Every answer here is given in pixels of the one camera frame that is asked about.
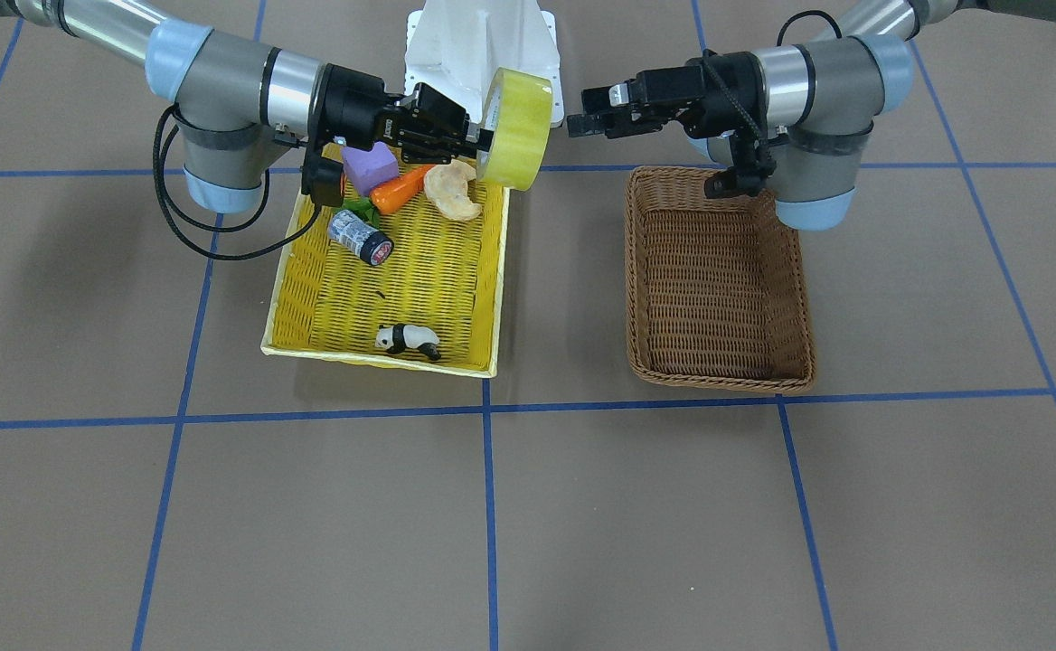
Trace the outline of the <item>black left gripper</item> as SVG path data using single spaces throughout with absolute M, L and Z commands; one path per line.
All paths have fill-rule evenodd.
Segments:
M 568 136 L 618 140 L 649 135 L 665 126 L 664 117 L 637 111 L 657 109 L 680 124 L 689 137 L 718 137 L 731 129 L 763 135 L 763 71 L 754 54 L 702 51 L 684 66 L 659 75 L 583 90 L 583 111 L 609 112 L 569 115 Z

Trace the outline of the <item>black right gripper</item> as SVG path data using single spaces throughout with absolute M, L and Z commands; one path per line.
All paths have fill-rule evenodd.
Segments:
M 429 83 L 401 95 L 381 78 L 326 63 L 320 71 L 320 145 L 342 140 L 370 151 L 375 143 L 438 154 L 490 153 L 495 132 L 470 118 L 466 108 Z

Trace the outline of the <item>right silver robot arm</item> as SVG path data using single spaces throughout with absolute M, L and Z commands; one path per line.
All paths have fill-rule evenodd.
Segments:
M 380 78 L 190 24 L 144 1 L 0 1 L 0 17 L 60 29 L 142 66 L 168 100 L 184 136 L 189 193 L 211 212 L 252 209 L 267 170 L 301 147 L 301 193 L 318 206 L 343 200 L 343 168 L 323 156 L 342 143 L 359 151 L 395 146 L 406 161 L 448 164 L 490 151 L 494 129 L 440 91 L 409 95 Z

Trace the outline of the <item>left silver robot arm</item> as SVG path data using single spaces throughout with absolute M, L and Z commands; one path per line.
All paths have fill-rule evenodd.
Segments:
M 715 164 L 714 201 L 771 191 L 778 219 L 802 231 L 838 225 L 857 193 L 875 117 L 895 110 L 914 79 L 910 42 L 954 13 L 986 11 L 1056 24 L 1056 1 L 859 1 L 822 13 L 814 40 L 719 54 L 640 71 L 581 92 L 570 137 L 634 137 L 680 124 Z

